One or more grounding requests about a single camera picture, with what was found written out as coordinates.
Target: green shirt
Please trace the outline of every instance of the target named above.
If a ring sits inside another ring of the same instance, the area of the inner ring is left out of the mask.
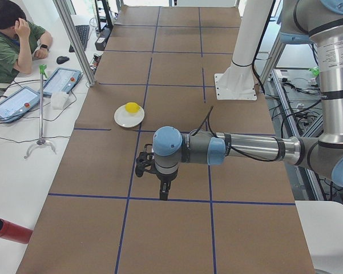
[[[28,22],[28,24],[30,28],[29,45],[33,53],[38,46],[37,41],[46,30],[31,22]],[[18,60],[19,49],[19,45],[0,33],[0,83],[11,83],[18,75],[19,71],[13,67]]]

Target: red cylinder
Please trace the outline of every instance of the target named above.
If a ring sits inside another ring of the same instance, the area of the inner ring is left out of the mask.
[[[29,228],[0,219],[0,238],[27,244],[32,232]]]

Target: yellow lemon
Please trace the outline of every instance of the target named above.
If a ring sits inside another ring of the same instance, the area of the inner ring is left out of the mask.
[[[140,106],[135,102],[129,102],[126,104],[126,111],[129,113],[136,113],[139,111]]]

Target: wristwatch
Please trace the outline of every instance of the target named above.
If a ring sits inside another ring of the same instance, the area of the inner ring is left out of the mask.
[[[49,51],[49,49],[48,49],[48,46],[47,46],[47,45],[44,45],[44,44],[42,44],[42,45],[40,46],[40,48],[41,48],[41,49],[47,49],[47,51]]]

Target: blue tape line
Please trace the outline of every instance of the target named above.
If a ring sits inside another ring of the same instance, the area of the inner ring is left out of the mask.
[[[199,14],[199,34],[200,34],[200,54],[203,57],[203,39],[201,37],[201,20],[200,20],[200,8],[198,7]]]
[[[151,50],[105,50],[111,53],[176,53],[176,54],[201,54],[197,51],[151,51]],[[203,54],[223,54],[223,55],[232,55],[232,53],[205,53]]]
[[[213,217],[212,176],[211,176],[211,167],[210,166],[208,166],[208,181],[209,181],[209,207],[211,209],[213,269],[214,269],[214,274],[217,274],[217,258],[216,258],[216,243],[215,243],[215,221],[214,221],[214,217]]]
[[[74,130],[93,130],[93,131],[111,131],[111,128],[85,128],[85,127],[75,127]]]
[[[275,203],[275,202],[244,202],[244,201],[213,201],[214,204],[250,204],[260,206],[295,206],[295,203]]]
[[[150,60],[150,66],[148,68],[146,90],[145,90],[144,98],[143,98],[143,108],[144,108],[144,105],[146,103],[146,97],[147,97],[147,91],[148,91],[148,83],[150,81],[150,75],[151,75],[151,66],[152,66],[152,57],[151,57],[151,60]],[[133,165],[132,165],[132,170],[131,170],[130,186],[128,188],[126,209],[124,211],[124,218],[123,218],[123,224],[122,224],[122,232],[120,234],[118,255],[117,255],[117,258],[116,258],[116,265],[115,265],[115,270],[114,270],[115,274],[118,273],[120,254],[122,252],[124,230],[126,229],[126,220],[127,220],[127,214],[128,214],[128,206],[129,206],[129,203],[130,203],[131,190],[132,190],[132,182],[133,182],[134,170],[135,170],[135,166],[136,166],[136,158],[137,158],[137,152],[138,152],[138,145],[139,145],[139,139],[140,139],[140,136],[141,136],[141,127],[142,127],[142,123],[139,126],[139,131],[138,131],[138,135],[137,135],[136,148],[135,148],[135,153],[134,153],[134,158],[133,158]]]
[[[135,132],[144,132],[144,133],[155,133],[156,130],[131,130],[131,131],[135,131]],[[190,131],[179,131],[181,134],[189,134]]]
[[[116,27],[190,27],[199,28],[205,27],[206,29],[239,29],[240,27],[223,27],[223,26],[154,26],[154,25],[115,25]]]
[[[201,68],[201,76],[203,78],[203,100],[204,100],[204,103],[207,102],[207,96],[205,94],[205,79],[204,79],[204,68],[202,67]]]
[[[113,83],[99,83],[103,84],[106,86],[150,86],[150,87],[203,87],[203,86],[198,86],[198,85],[183,85],[183,84],[113,84]]]
[[[76,197],[76,198],[94,198],[94,199],[120,199],[120,200],[144,200],[144,201],[159,201],[159,198],[143,198],[143,197],[125,197],[125,196],[105,196],[105,195],[84,195],[84,194],[62,194],[48,193],[48,196],[61,197]],[[192,199],[168,199],[170,202],[183,203],[210,203],[210,200],[192,200]],[[212,201],[213,204],[250,204],[260,206],[295,206],[295,203],[275,203],[275,202],[247,202],[247,201]]]
[[[127,197],[123,197],[123,196],[62,194],[62,193],[48,193],[48,196],[76,197],[76,198],[97,198],[97,199],[121,199],[121,200],[125,200],[127,198]]]
[[[152,47],[152,52],[155,50],[156,36],[157,36],[157,33],[158,33],[158,25],[159,25],[159,19],[160,19],[160,10],[161,10],[161,7],[159,7],[158,21],[156,23],[156,30],[155,30],[155,37],[154,37],[154,46]]]

